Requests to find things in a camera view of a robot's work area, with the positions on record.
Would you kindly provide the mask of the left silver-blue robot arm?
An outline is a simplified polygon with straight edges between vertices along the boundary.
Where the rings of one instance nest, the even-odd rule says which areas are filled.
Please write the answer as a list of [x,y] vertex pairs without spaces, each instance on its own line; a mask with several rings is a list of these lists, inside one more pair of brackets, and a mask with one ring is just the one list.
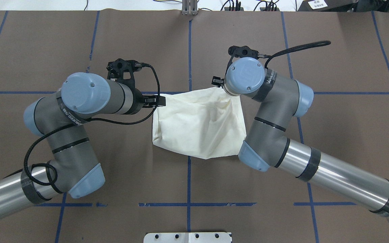
[[71,74],[60,90],[25,109],[24,123],[39,139],[28,149],[23,168],[0,180],[0,219],[65,192],[79,198],[102,187],[104,173],[84,124],[95,115],[133,115],[165,105],[165,97],[144,96],[127,82]]

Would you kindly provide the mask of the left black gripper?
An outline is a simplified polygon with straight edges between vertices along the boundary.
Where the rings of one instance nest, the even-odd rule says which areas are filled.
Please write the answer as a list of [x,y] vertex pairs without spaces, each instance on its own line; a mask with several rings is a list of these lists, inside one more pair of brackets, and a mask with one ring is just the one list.
[[133,103],[129,109],[129,115],[138,113],[142,108],[154,108],[166,106],[166,98],[161,95],[142,95],[142,93],[136,89],[131,89],[133,94]]

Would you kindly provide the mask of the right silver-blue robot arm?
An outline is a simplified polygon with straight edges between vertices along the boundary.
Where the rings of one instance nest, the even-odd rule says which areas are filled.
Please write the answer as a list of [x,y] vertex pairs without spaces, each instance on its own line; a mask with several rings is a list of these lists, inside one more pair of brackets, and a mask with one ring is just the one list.
[[[213,77],[212,85],[222,88],[232,97],[246,96],[259,103],[253,124],[242,142],[238,157],[247,166],[265,172],[279,168],[293,177],[318,185],[366,208],[372,214],[385,218],[389,223],[389,179],[367,172],[328,153],[320,146],[309,143],[309,131],[321,129],[323,141],[335,139],[336,150],[342,153],[364,149],[374,151],[377,157],[389,158],[389,118],[386,94],[368,95],[377,102],[369,107],[370,112],[379,112],[375,117],[365,116],[365,127],[383,129],[375,137],[378,147],[347,142],[362,128],[350,117],[320,115],[319,121],[308,128],[299,127],[300,139],[293,140],[285,132],[292,117],[300,118],[312,105],[316,92],[311,87],[292,78],[279,75],[275,70],[262,65],[256,57],[241,57],[230,60],[224,78]],[[334,125],[345,126],[344,135],[332,137]]]

